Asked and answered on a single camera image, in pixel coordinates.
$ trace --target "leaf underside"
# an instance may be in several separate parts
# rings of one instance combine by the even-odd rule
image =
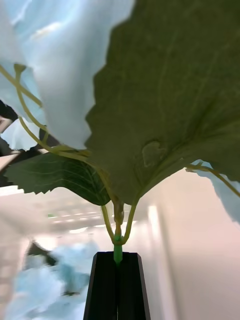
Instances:
[[[25,193],[45,194],[64,187],[98,206],[110,201],[98,173],[91,166],[52,153],[11,165],[5,175]]]
[[[125,203],[197,159],[240,182],[240,1],[136,0],[94,85],[89,159]]]

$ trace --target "blurred plant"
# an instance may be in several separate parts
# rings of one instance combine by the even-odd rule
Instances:
[[[43,255],[28,255],[24,270],[15,279],[5,320],[82,320],[97,251],[92,241],[59,246],[49,253],[56,258],[54,266],[47,265]]]
[[[13,183],[35,193],[65,187],[101,206],[117,264],[139,199],[168,176],[206,172],[192,164],[202,159],[236,189],[240,2],[25,0],[14,8],[0,2],[0,97],[48,153],[11,166]],[[49,133],[61,144],[49,147]]]

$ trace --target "green leaf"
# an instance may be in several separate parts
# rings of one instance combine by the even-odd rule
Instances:
[[[240,1],[136,0],[87,121],[90,160],[127,204],[201,159],[240,181]]]
[[[64,187],[98,206],[110,201],[99,175],[91,166],[52,153],[11,165],[5,175],[25,193],[45,194]]]

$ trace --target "leaf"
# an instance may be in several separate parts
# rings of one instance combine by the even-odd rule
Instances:
[[[90,165],[52,153],[11,165],[5,175],[25,193],[45,194],[64,187],[98,206],[110,201],[99,175]]]
[[[127,204],[195,160],[240,181],[240,2],[136,0],[87,116],[91,162]]]

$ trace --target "light blue leaf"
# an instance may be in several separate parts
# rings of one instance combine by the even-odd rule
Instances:
[[[61,296],[48,310],[38,316],[39,320],[83,320],[85,300],[81,295]]]
[[[202,162],[202,166],[212,168],[210,163]],[[211,180],[214,190],[217,196],[220,198],[225,210],[230,215],[233,221],[237,221],[240,224],[240,197],[238,197],[230,188],[228,188],[224,182],[218,179],[211,172],[194,170],[200,177],[207,177]],[[226,179],[235,189],[240,192],[240,183],[237,181],[230,181],[226,175],[221,174],[224,179]]]
[[[18,273],[5,320],[18,320],[32,311],[43,312],[63,294],[64,283],[51,268],[42,265]]]
[[[64,281],[65,291],[68,293],[80,293],[89,284],[90,276],[86,273],[77,272],[69,264],[60,262],[53,268],[59,278]]]
[[[40,129],[32,122],[23,120],[30,131],[39,139]],[[37,142],[25,131],[19,119],[15,120],[10,126],[0,134],[9,147],[13,150],[29,150],[37,145]]]
[[[95,104],[93,77],[106,62],[111,30],[130,16],[134,2],[20,0],[16,5],[3,0],[14,32],[8,25],[4,34],[7,23],[0,20],[1,47],[9,45],[11,51],[19,43],[24,64],[33,70],[48,129],[68,146],[85,148],[91,133],[85,117]],[[8,58],[5,49],[0,57]]]
[[[50,254],[59,263],[70,266],[76,273],[90,274],[93,257],[98,252],[98,246],[90,241],[87,244],[76,243],[72,246],[62,245]]]

